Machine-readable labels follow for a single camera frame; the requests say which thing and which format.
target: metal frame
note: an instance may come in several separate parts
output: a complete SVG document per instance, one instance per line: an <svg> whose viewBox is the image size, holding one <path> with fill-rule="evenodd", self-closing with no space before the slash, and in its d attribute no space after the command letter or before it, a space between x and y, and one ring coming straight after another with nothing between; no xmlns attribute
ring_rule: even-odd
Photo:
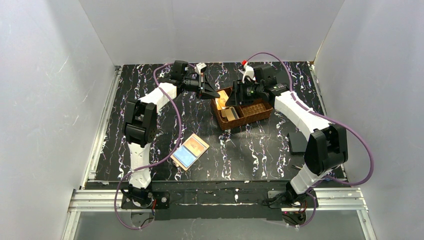
<svg viewBox="0 0 424 240"><path fill-rule="evenodd" d="M81 188L84 189L87 181L94 180L96 177L97 164L99 163L100 153L102 151L103 141L105 139L106 130L108 129L109 117L111 116L112 107L114 104L115 96L117 94L118 83L122 73L122 66L115 66L115 76L107 95L106 104L103 108L103 113L100 118L100 125L98 126L97 133L95 135L93 147L90 153L90 159L88 167L85 170L84 177L82 179Z"/></svg>
<svg viewBox="0 0 424 240"><path fill-rule="evenodd" d="M314 72L314 66L309 65L313 83L317 90L319 101L321 102L324 114L326 109L322 100L318 80ZM113 212L114 198L116 190L85 190L88 181L92 181L96 176L96 168L101 153L101 147L106 134L109 116L112 111L119 79L121 77L122 67L116 67L115 77L110 86L109 94L105 107L101 116L99 128L96 133L95 141L90 153L90 160L81 183L81 190L75 190L72 194L66 226L62 235L63 240L73 240L77 230L81 212ZM343 174L346 177L344 166L342 165ZM363 234L366 240L376 240L376 236L368 216L368 206L359 187L334 187L334 188L315 188L316 197L319 207L317 211L337 211L351 210L356 211L358 220L360 221ZM119 212L150 212L150 209L121 209L122 193L117 195L117 211ZM297 208L282 208L282 212L297 211Z"/></svg>
<svg viewBox="0 0 424 240"><path fill-rule="evenodd" d="M368 206L359 187L315 188L318 200L317 211L351 210L357 211L366 240L375 240L373 227L368 217ZM74 239L81 212L114 212L116 190L75 190L72 194L63 240ZM118 212L150 212L150 209L121 209L122 193L118 193ZM282 212L295 212L297 208L282 208Z"/></svg>
<svg viewBox="0 0 424 240"><path fill-rule="evenodd" d="M370 217L368 216L368 211L366 210L356 210L358 218L360 221L360 226L362 227L363 235L366 240L377 240L376 234L374 233L373 226L371 225Z"/></svg>

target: wicker basket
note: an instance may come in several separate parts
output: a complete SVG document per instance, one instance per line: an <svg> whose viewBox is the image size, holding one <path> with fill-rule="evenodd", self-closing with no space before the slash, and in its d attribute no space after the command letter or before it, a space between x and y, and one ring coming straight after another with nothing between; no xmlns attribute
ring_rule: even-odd
<svg viewBox="0 0 424 240"><path fill-rule="evenodd" d="M224 90L229 96L231 94L232 87L219 89L217 92L222 90ZM267 119L273 111L273 107L268 102L264 102L262 99L257 99L251 105L235 106L234 108L239 119L228 121L226 118L222 117L221 110L218 110L215 99L210 101L210 105L215 112L216 119L218 120L218 124L222 130L233 129L262 119Z"/></svg>

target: black marble table surface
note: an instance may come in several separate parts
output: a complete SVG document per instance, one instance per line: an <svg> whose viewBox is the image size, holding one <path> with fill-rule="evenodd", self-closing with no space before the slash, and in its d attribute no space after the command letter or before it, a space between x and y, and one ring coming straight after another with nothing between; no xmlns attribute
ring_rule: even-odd
<svg viewBox="0 0 424 240"><path fill-rule="evenodd" d="M268 62L275 72L284 70L279 62ZM252 62L257 66L263 62ZM308 106L323 113L307 62L286 62L293 89ZM153 70L161 64L124 65L99 157L95 181L118 181L130 170L130 151L122 134L126 101L145 96L155 89ZM240 79L240 63L208 63L206 77L216 89L230 87ZM190 168L184 171L170 161L154 167L153 181L254 181L290 180L301 166L303 157L290 155L287 134L298 129L281 112L273 111L269 119L221 130L211 109L210 100L199 100L184 92L175 99L182 119L184 142L195 133L210 145ZM172 105L162 108L157 120L156 138L150 146L150 162L160 161L174 147L178 134L177 118ZM343 177L341 169L333 176Z"/></svg>

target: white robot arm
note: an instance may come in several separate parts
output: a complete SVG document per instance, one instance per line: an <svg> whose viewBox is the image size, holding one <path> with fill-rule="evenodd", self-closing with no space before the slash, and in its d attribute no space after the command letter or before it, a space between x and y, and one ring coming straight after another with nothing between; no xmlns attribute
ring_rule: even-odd
<svg viewBox="0 0 424 240"><path fill-rule="evenodd" d="M298 100L296 93L289 91L287 73L274 75L270 65L253 68L255 80L236 80L226 102L227 106L247 105L255 99L263 99L275 110L283 113L304 135L307 147L305 164L299 173L286 185L281 200L294 203L305 197L306 192L325 175L348 159L346 129L338 124L312 115L313 111Z"/></svg>
<svg viewBox="0 0 424 240"><path fill-rule="evenodd" d="M177 87L171 83L163 82L159 84L159 88L163 89L172 99L177 97ZM147 104L156 105L156 113L169 102L167 96L165 96L159 88L155 88L151 93L138 99L141 103L145 103L146 106ZM148 142L142 146L137 142L128 142L131 169L149 165L150 144L151 143ZM139 189L147 188L150 182L151 176L149 168L144 168L134 172L129 179L129 183Z"/></svg>
<svg viewBox="0 0 424 240"><path fill-rule="evenodd" d="M123 132L129 147L131 169L149 165L150 144L155 138L157 130L157 116L160 109L169 99L159 89L164 90L172 99L182 91L196 92L200 99L218 98L219 94L206 80L204 72L206 64L198 63L195 73L187 74L188 62L175 61L166 82L159 84L152 92L138 100L129 100L125 109ZM134 172L129 180L132 187L146 189L151 182L149 168Z"/></svg>

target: white enclosure wall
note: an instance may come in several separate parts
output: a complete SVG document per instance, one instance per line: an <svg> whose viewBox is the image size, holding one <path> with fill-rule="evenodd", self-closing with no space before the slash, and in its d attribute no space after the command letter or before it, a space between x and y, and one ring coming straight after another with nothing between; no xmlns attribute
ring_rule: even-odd
<svg viewBox="0 0 424 240"><path fill-rule="evenodd" d="M316 74L329 116L358 130L375 154L361 186L378 239L424 234L424 2L346 0L325 39ZM349 138L351 181L368 172Z"/></svg>
<svg viewBox="0 0 424 240"><path fill-rule="evenodd" d="M56 240L114 65L78 0L0 6L0 238Z"/></svg>
<svg viewBox="0 0 424 240"><path fill-rule="evenodd" d="M115 65L313 61L344 0L79 0ZM274 60L258 56L255 60Z"/></svg>

